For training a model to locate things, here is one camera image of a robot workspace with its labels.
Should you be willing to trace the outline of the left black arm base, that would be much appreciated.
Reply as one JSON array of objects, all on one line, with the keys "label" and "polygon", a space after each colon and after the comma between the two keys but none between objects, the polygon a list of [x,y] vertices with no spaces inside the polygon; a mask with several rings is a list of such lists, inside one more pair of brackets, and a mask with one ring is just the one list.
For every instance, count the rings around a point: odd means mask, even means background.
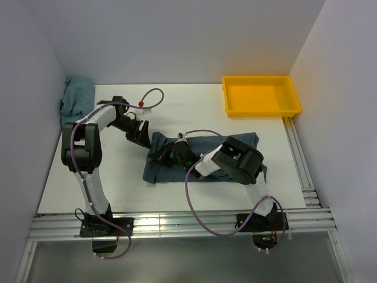
[{"label": "left black arm base", "polygon": [[90,215],[88,220],[83,220],[80,228],[80,238],[92,239],[92,251],[99,254],[111,254],[118,245],[120,236],[127,236],[107,223],[104,223],[94,215]]}]

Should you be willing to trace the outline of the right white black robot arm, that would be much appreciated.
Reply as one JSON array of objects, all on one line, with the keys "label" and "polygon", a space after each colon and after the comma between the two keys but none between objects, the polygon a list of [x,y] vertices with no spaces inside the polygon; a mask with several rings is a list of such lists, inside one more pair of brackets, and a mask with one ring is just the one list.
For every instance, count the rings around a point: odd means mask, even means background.
[{"label": "right white black robot arm", "polygon": [[165,167],[180,167],[186,171],[185,186],[189,178],[207,180],[215,173],[223,173],[230,181],[244,186],[253,206],[256,226],[269,229],[275,223],[276,205],[269,196],[264,175],[264,157],[254,147],[234,138],[226,137],[215,148],[200,154],[193,151],[185,135],[163,145],[149,155]]}]

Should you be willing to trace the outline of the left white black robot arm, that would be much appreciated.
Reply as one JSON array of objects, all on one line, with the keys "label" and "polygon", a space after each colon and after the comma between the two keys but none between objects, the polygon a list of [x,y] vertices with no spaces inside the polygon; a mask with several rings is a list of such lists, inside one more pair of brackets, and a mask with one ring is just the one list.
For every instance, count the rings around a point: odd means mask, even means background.
[{"label": "left white black robot arm", "polygon": [[77,178],[85,200],[85,213],[98,216],[94,229],[100,235],[109,235],[115,228],[108,213],[110,203],[105,197],[99,167],[102,162],[100,133],[114,127],[125,133],[125,138],[141,147],[150,148],[149,122],[127,115],[130,105],[122,96],[101,100],[95,109],[81,120],[67,122],[62,127],[61,160]]}]

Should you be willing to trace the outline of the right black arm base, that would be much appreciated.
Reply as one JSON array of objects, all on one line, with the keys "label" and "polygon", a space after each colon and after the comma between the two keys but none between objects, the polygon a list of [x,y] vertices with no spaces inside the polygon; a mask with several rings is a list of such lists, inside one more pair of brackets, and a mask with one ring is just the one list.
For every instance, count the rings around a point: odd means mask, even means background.
[{"label": "right black arm base", "polygon": [[235,229],[241,233],[257,233],[252,236],[257,249],[270,250],[279,243],[279,232],[287,232],[289,224],[284,212],[271,212],[267,216],[253,214],[246,222],[248,214],[236,215]]}]

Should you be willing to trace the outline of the light blue crumpled t-shirt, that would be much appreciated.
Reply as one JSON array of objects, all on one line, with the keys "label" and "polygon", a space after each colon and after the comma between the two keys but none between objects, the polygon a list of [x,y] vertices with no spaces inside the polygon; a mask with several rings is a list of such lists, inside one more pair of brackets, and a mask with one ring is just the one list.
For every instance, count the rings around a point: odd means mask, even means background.
[{"label": "light blue crumpled t-shirt", "polygon": [[65,81],[60,100],[61,125],[81,120],[94,109],[95,85],[90,79],[73,76]]}]

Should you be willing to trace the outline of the yellow plastic tray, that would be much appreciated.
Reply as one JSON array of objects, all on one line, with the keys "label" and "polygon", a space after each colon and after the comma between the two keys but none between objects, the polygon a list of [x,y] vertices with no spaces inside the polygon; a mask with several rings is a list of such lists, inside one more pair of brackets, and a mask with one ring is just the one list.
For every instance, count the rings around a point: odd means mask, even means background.
[{"label": "yellow plastic tray", "polygon": [[226,75],[222,88],[229,118],[294,117],[302,111],[287,75]]}]

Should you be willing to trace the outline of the aluminium front rail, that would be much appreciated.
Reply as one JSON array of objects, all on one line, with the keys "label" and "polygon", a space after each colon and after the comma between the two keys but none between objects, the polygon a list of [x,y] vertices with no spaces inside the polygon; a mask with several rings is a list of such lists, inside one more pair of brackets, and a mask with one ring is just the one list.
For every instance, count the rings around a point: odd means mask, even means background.
[{"label": "aluminium front rail", "polygon": [[[218,233],[234,231],[236,215],[245,210],[214,210],[198,212],[198,217]],[[286,209],[290,233],[333,232],[337,230],[329,208]],[[211,236],[196,221],[191,212],[116,213],[115,218],[134,219],[133,239],[187,238]],[[83,241],[80,238],[81,222],[74,214],[44,215],[32,220],[28,242]]]}]

